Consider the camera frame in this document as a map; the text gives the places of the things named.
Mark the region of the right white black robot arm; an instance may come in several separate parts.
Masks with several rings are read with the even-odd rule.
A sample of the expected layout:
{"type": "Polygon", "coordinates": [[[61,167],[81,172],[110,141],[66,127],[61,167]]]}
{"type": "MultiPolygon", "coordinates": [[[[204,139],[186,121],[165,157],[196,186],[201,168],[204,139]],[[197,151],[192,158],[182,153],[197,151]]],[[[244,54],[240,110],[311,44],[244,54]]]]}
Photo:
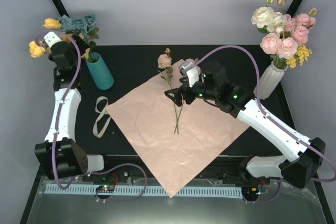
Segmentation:
{"type": "Polygon", "coordinates": [[[243,183],[250,184],[258,177],[274,177],[300,189],[306,186],[322,164],[316,151],[324,152],[323,140],[311,140],[286,125],[242,87],[231,84],[218,62],[206,64],[201,73],[190,61],[178,69],[182,74],[181,86],[164,92],[177,106],[191,104],[195,99],[214,101],[221,111],[248,124],[281,151],[280,156],[248,158],[238,171],[243,183]]]}

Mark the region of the blue rose stem bunch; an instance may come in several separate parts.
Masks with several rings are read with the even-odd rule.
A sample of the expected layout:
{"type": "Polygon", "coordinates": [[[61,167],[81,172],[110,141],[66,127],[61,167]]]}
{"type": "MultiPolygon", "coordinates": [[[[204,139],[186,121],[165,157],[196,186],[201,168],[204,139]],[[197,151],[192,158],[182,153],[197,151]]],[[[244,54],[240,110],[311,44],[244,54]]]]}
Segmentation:
{"type": "Polygon", "coordinates": [[[95,40],[99,39],[97,27],[97,18],[95,14],[89,14],[80,18],[69,18],[62,15],[58,18],[61,24],[60,30],[67,33],[69,36],[76,35],[80,37],[87,45],[85,53],[82,58],[90,63],[96,62],[99,57],[93,55],[93,48],[96,46],[95,40]]]}

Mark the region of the left small circuit board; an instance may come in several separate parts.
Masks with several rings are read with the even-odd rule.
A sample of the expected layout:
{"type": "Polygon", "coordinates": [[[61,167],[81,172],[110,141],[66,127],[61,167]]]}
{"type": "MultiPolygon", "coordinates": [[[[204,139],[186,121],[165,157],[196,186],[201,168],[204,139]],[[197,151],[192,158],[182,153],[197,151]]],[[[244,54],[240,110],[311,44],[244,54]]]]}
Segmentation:
{"type": "Polygon", "coordinates": [[[97,193],[113,193],[114,192],[114,185],[100,185],[96,188],[97,193]]]}

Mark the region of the cream printed ribbon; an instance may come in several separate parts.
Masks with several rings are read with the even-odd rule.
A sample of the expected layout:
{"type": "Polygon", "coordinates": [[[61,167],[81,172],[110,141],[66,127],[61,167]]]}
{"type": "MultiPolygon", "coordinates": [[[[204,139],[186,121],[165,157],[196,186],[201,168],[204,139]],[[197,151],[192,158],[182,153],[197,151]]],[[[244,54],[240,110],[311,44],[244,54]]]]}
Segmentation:
{"type": "Polygon", "coordinates": [[[107,130],[109,124],[110,124],[110,121],[111,121],[111,117],[107,111],[107,106],[109,105],[109,100],[107,97],[104,97],[104,96],[100,96],[97,98],[96,100],[96,105],[95,105],[95,112],[98,113],[98,117],[96,118],[95,120],[95,123],[93,125],[93,129],[92,129],[92,133],[95,137],[97,138],[101,138],[105,131],[107,130]],[[98,104],[102,101],[105,101],[106,104],[104,105],[104,107],[99,110],[98,109],[98,104]],[[105,116],[105,115],[108,115],[108,118],[106,119],[105,123],[104,123],[104,126],[102,127],[102,129],[99,131],[98,130],[98,122],[105,116]]]}

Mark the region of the black aluminium rail base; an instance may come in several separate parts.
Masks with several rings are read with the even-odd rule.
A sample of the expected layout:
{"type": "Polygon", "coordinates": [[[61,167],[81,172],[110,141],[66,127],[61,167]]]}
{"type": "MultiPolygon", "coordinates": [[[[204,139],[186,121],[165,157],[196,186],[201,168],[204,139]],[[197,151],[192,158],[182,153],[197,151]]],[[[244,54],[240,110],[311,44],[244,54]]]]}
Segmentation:
{"type": "Polygon", "coordinates": [[[126,164],[126,167],[115,170],[118,181],[124,182],[128,178],[143,178],[144,175],[131,164],[140,166],[148,178],[155,178],[161,185],[189,183],[192,179],[216,179],[225,184],[256,186],[259,183],[270,184],[266,177],[254,178],[243,169],[248,157],[219,156],[210,164],[201,168],[199,164],[180,164],[178,162],[159,161],[155,165],[146,165],[138,156],[106,156],[104,171],[117,165],[126,164]]]}

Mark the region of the right small circuit board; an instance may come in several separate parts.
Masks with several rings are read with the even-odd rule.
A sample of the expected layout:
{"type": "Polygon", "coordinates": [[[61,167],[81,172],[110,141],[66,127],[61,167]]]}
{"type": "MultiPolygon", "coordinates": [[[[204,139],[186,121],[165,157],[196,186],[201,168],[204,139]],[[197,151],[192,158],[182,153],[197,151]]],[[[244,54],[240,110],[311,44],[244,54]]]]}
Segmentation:
{"type": "Polygon", "coordinates": [[[258,187],[251,187],[251,188],[244,187],[241,190],[242,190],[241,193],[244,196],[246,196],[246,195],[247,196],[260,195],[260,194],[265,194],[265,193],[269,192],[268,189],[262,189],[262,188],[258,188],[258,187]]]}

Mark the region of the teal conical vase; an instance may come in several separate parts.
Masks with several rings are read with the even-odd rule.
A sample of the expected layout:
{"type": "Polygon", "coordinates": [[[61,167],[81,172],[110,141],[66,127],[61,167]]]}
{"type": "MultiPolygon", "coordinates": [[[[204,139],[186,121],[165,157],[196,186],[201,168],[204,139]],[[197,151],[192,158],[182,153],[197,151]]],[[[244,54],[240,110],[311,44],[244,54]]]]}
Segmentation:
{"type": "Polygon", "coordinates": [[[97,52],[91,52],[89,59],[86,63],[96,87],[100,90],[110,89],[114,84],[114,78],[102,56],[97,52]]]}

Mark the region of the pink and white rose bouquet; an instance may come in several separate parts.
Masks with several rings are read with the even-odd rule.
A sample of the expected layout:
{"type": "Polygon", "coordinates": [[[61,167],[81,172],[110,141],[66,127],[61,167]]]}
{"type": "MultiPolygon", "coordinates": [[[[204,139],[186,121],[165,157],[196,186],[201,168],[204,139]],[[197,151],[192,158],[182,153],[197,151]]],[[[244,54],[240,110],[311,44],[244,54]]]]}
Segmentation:
{"type": "Polygon", "coordinates": [[[264,34],[260,47],[271,57],[275,68],[286,70],[303,65],[312,50],[306,47],[309,31],[316,24],[317,9],[295,17],[283,14],[280,8],[287,0],[265,0],[265,5],[256,9],[251,23],[264,34]]]}

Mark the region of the small circuit board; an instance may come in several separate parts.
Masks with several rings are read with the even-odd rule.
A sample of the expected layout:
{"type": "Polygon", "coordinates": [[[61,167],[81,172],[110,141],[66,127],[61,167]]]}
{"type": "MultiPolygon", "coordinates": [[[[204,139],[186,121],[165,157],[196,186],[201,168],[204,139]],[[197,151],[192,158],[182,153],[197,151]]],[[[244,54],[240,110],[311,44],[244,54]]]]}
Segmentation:
{"type": "Polygon", "coordinates": [[[96,188],[97,193],[113,193],[114,192],[114,185],[100,185],[96,188]]]}
{"type": "Polygon", "coordinates": [[[242,190],[241,193],[244,196],[246,196],[246,195],[247,196],[260,195],[260,194],[265,194],[265,193],[269,192],[268,189],[262,189],[262,188],[258,188],[258,187],[251,187],[251,188],[244,187],[241,190],[242,190]]]}

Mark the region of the pink wrapping paper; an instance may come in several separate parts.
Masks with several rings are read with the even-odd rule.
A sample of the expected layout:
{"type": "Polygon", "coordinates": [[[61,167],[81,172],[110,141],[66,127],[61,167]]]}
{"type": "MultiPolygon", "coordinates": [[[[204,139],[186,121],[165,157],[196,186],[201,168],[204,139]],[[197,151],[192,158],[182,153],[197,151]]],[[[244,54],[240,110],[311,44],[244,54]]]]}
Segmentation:
{"type": "MultiPolygon", "coordinates": [[[[183,105],[179,133],[174,133],[180,109],[165,96],[168,88],[156,75],[107,106],[109,115],[146,165],[171,161],[204,168],[247,130],[246,123],[198,99],[183,105]]],[[[173,197],[186,184],[160,185],[173,197]]]]}

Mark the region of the pink rose stem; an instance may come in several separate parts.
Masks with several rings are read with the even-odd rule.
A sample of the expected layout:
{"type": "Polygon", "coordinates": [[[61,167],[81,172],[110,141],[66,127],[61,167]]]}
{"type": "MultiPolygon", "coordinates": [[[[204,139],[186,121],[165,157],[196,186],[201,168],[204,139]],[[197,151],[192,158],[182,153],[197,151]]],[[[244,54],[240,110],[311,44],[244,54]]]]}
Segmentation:
{"type": "Polygon", "coordinates": [[[174,103],[181,107],[178,114],[176,114],[176,124],[174,133],[179,133],[179,120],[182,112],[183,103],[191,104],[196,99],[196,85],[201,78],[201,70],[197,66],[196,60],[186,59],[178,70],[182,77],[179,79],[181,85],[175,88],[174,103]]]}
{"type": "Polygon", "coordinates": [[[173,78],[173,68],[172,68],[172,57],[170,48],[166,48],[164,54],[159,55],[157,59],[158,72],[160,73],[161,79],[169,85],[170,90],[172,89],[172,78],[173,78]]]}

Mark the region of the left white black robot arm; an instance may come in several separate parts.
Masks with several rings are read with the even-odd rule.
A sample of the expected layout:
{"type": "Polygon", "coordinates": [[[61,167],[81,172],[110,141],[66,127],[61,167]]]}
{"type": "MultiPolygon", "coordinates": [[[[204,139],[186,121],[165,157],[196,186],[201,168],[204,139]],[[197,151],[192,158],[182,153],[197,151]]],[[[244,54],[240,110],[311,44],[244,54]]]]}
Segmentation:
{"type": "Polygon", "coordinates": [[[35,146],[35,155],[49,179],[94,172],[102,182],[113,174],[102,155],[88,155],[76,143],[75,126],[81,101],[78,47],[62,40],[46,39],[53,71],[55,108],[49,131],[43,143],[35,146]]]}

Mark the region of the white ribbed vase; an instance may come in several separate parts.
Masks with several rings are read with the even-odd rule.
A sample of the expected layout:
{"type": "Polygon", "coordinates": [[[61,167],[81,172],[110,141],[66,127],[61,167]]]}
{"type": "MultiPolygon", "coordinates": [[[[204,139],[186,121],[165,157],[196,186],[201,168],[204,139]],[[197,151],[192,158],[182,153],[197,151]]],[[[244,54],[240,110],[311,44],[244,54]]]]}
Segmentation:
{"type": "Polygon", "coordinates": [[[273,62],[266,68],[259,80],[259,98],[267,99],[283,78],[285,69],[278,69],[273,62]]]}

